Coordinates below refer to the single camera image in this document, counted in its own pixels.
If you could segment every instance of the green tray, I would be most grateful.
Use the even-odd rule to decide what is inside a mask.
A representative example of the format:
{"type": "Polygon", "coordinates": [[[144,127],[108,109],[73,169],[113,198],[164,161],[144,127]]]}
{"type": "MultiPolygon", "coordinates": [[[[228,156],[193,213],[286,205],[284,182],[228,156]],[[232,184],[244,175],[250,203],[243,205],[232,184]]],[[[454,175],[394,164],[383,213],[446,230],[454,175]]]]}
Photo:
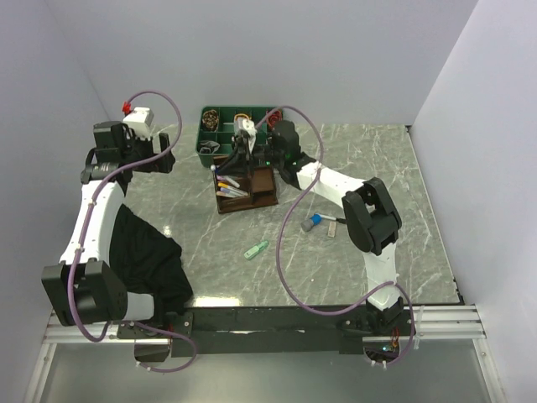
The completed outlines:
{"type": "MultiPolygon", "coordinates": [[[[254,123],[258,123],[268,111],[274,109],[274,107],[238,107],[238,106],[220,106],[220,107],[204,107],[201,110],[200,123],[198,127],[198,137],[196,139],[196,153],[200,157],[201,164],[206,168],[209,168],[213,163],[213,157],[229,155],[232,152],[232,136],[233,131],[233,119],[238,113],[246,113],[252,117],[254,123]],[[201,117],[206,111],[214,109],[218,112],[218,127],[216,131],[209,132],[201,122],[201,117]],[[202,141],[212,140],[220,144],[220,149],[215,154],[200,154],[200,143],[202,141]]],[[[255,144],[267,143],[267,124],[263,123],[258,130],[258,134],[255,139],[255,144]]]]}

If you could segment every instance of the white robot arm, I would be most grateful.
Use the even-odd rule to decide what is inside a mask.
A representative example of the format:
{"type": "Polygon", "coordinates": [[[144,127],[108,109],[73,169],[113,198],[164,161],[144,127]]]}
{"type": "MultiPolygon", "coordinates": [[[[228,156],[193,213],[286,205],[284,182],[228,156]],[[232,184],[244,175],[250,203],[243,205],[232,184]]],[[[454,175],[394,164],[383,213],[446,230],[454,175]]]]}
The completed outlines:
{"type": "MultiPolygon", "coordinates": [[[[363,187],[364,180],[362,179],[340,174],[322,166],[319,162],[310,162],[296,174],[300,189],[305,189],[311,184],[318,170],[321,170],[321,177],[311,191],[336,203],[341,208],[343,208],[343,200],[348,192],[354,192],[363,187]]],[[[393,283],[397,281],[395,242],[388,243],[379,255],[364,251],[362,251],[362,255],[365,260],[369,290],[387,281],[393,281],[393,283]]],[[[380,311],[384,311],[396,304],[398,299],[399,292],[396,288],[385,287],[370,296],[368,301],[380,311]]]]}
{"type": "MultiPolygon", "coordinates": [[[[53,308],[64,326],[73,325],[66,298],[67,273],[80,247],[83,222],[95,189],[109,173],[121,165],[145,160],[154,155],[149,108],[136,107],[122,122],[104,122],[93,127],[96,148],[86,158],[81,173],[82,202],[75,229],[60,262],[44,268],[42,282],[53,308]]],[[[169,145],[167,134],[160,133],[160,148],[169,145]]],[[[171,153],[153,165],[141,165],[143,172],[171,172],[175,158],[171,153]]],[[[83,323],[111,320],[145,320],[154,316],[154,298],[149,294],[127,292],[110,269],[110,242],[117,212],[123,204],[133,172],[125,170],[102,189],[93,208],[80,263],[76,267],[76,304],[83,323]]]]}
{"type": "MultiPolygon", "coordinates": [[[[304,190],[321,175],[310,189],[343,208],[349,236],[362,252],[368,276],[368,289],[382,283],[397,281],[395,243],[401,218],[379,178],[369,181],[352,178],[322,166],[300,149],[295,125],[279,121],[274,125],[267,145],[253,146],[253,122],[239,118],[235,124],[233,153],[217,168],[222,175],[244,174],[253,167],[272,164],[284,181],[304,190]]],[[[384,287],[368,298],[368,303],[389,320],[403,309],[402,299],[395,287],[384,287]]]]}

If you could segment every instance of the white enclosure wall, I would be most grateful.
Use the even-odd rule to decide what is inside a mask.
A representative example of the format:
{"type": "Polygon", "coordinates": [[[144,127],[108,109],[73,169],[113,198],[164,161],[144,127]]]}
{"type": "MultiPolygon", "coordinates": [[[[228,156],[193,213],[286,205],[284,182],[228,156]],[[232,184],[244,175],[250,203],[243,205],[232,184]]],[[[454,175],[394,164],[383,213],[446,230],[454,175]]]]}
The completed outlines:
{"type": "Polygon", "coordinates": [[[69,239],[91,126],[107,115],[43,1],[3,2],[0,54],[0,400],[11,403],[50,314],[41,270],[69,239]]]}
{"type": "Polygon", "coordinates": [[[156,88],[190,123],[207,104],[286,103],[317,122],[407,124],[477,2],[45,1],[113,118],[156,88]]]}
{"type": "Polygon", "coordinates": [[[480,0],[412,129],[467,302],[509,400],[535,401],[537,3],[480,0]]]}

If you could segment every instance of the marble tabletop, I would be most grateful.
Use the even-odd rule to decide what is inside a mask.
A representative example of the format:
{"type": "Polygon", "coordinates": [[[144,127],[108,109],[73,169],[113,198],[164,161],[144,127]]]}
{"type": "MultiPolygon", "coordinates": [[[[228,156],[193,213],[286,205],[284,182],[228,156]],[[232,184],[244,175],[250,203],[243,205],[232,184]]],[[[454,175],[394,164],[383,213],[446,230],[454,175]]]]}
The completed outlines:
{"type": "MultiPolygon", "coordinates": [[[[446,257],[420,169],[403,125],[322,124],[325,165],[343,174],[384,181],[403,221],[396,249],[399,283],[413,303],[457,303],[446,257]]],[[[176,126],[163,131],[175,136],[176,126]]],[[[299,191],[277,176],[278,206],[218,214],[211,172],[195,152],[196,126],[186,126],[168,174],[135,173],[125,204],[183,248],[183,265],[195,298],[192,306],[287,306],[295,303],[279,283],[276,237],[299,191]],[[261,240],[267,249],[252,260],[244,252],[261,240]]],[[[315,156],[312,130],[297,125],[300,145],[315,156]]],[[[320,196],[307,195],[284,234],[282,265],[295,294],[311,305],[350,304],[367,291],[361,252],[338,224],[328,238],[323,221],[304,233],[300,223],[319,212],[343,217],[320,196]]]]}

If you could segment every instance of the wooden holder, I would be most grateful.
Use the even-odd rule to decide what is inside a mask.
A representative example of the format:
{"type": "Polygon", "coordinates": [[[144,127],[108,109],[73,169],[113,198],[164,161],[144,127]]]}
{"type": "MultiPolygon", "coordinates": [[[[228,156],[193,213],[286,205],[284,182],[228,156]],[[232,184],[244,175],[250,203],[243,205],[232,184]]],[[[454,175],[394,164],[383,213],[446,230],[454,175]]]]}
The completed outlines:
{"type": "MultiPolygon", "coordinates": [[[[215,157],[214,163],[218,166],[226,157],[215,157]]],[[[215,182],[215,192],[219,191],[219,180],[216,178],[216,173],[213,173],[215,182]]],[[[227,212],[240,212],[241,210],[250,210],[252,208],[268,207],[278,204],[276,196],[276,181],[274,180],[274,171],[271,166],[263,166],[256,168],[253,176],[247,178],[235,179],[241,186],[241,190],[247,191],[248,196],[245,197],[222,197],[216,196],[216,205],[218,212],[225,214],[227,212]]]]}

